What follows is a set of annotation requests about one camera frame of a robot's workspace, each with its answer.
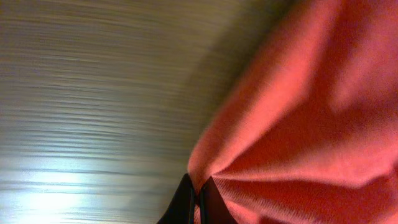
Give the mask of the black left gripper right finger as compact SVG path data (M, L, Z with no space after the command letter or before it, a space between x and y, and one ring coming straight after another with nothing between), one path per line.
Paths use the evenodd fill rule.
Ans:
M212 177L200 191L200 220L201 224L237 224Z

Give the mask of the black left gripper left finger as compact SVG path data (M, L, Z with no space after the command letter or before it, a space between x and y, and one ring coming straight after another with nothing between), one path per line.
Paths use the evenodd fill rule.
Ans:
M185 174L165 213L157 224L194 224L195 190Z

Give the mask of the orange t-shirt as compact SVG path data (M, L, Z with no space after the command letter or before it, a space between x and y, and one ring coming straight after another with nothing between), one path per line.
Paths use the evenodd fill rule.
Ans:
M188 163L240 223L397 222L397 1L300 1Z

